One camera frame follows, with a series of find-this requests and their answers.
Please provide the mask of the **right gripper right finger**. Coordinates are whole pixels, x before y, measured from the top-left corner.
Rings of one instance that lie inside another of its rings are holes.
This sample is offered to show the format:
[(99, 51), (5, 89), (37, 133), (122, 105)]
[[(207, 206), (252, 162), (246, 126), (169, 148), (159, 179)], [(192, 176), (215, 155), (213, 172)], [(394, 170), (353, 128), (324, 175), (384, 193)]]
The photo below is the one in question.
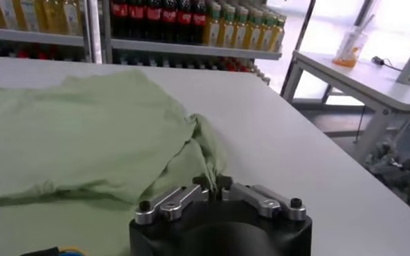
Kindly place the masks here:
[(261, 217), (274, 219), (280, 216), (291, 221), (306, 219), (306, 206), (300, 198), (286, 198), (261, 185), (233, 182), (229, 176), (218, 176), (216, 185), (220, 188), (222, 200), (244, 201)]

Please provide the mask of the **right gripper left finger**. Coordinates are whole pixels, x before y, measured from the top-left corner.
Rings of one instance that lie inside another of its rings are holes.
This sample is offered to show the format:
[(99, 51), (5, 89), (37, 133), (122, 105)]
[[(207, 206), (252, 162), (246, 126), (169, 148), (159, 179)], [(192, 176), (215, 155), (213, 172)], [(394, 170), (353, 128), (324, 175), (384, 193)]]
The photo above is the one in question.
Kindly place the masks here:
[(192, 179), (192, 185), (168, 189), (152, 200), (140, 201), (134, 213), (138, 225), (151, 225), (160, 218), (168, 222), (182, 218), (182, 212), (193, 202), (207, 201), (210, 183), (201, 175)]

